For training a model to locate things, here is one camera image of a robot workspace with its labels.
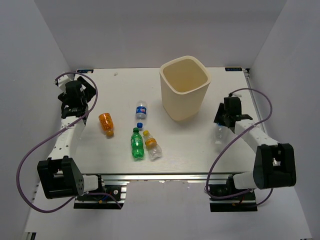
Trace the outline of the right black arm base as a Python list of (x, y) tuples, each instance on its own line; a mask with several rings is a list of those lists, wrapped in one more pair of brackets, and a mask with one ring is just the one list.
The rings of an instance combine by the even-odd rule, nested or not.
[(256, 195), (253, 191), (224, 199), (216, 199), (211, 197), (226, 197), (245, 191), (244, 189), (235, 188), (232, 174), (212, 175), (208, 182), (207, 189), (209, 191), (209, 206), (211, 213), (239, 213), (258, 211), (258, 207), (256, 206)]

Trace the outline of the orange plastic bottle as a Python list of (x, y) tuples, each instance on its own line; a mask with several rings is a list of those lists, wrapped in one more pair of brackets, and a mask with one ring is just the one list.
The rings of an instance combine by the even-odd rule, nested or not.
[(114, 136), (114, 123), (109, 113), (102, 113), (98, 116), (100, 126), (107, 137)]

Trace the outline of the clear water bottle white cap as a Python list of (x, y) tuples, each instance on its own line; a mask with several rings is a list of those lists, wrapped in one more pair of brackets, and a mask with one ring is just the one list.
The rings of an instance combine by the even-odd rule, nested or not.
[(216, 124), (214, 137), (216, 144), (223, 144), (228, 137), (229, 129), (219, 123)]

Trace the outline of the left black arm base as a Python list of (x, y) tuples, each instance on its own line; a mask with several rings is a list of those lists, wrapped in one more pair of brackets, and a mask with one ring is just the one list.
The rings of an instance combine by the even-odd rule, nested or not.
[(126, 199), (128, 181), (111, 175), (98, 176), (98, 189), (74, 200), (74, 209), (120, 210)]

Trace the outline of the clear yellow cap bottle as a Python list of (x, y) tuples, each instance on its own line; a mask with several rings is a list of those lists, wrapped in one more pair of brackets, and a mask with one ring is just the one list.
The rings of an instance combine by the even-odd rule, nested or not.
[(162, 157), (162, 149), (156, 139), (150, 134), (150, 132), (148, 130), (144, 130), (142, 135), (150, 159), (155, 160)]

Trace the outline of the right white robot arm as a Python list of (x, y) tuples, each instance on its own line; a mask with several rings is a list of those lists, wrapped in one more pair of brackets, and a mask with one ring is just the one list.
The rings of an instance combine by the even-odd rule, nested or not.
[(263, 190), (296, 184), (293, 146), (274, 140), (254, 123), (251, 116), (243, 114), (239, 97), (225, 97), (219, 104), (214, 122), (243, 139), (255, 153), (253, 170), (235, 174), (233, 182), (225, 187), (229, 198), (238, 199), (244, 189)]

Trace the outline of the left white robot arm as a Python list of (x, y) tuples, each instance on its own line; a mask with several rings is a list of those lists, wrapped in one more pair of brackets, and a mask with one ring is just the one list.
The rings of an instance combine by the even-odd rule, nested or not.
[(105, 196), (106, 187), (99, 174), (82, 174), (74, 157), (81, 134), (88, 119), (88, 103), (97, 94), (96, 89), (83, 76), (71, 80), (57, 80), (62, 88), (58, 99), (61, 105), (61, 130), (53, 150), (46, 160), (37, 165), (37, 172), (47, 199), (78, 197), (89, 193), (99, 200)]

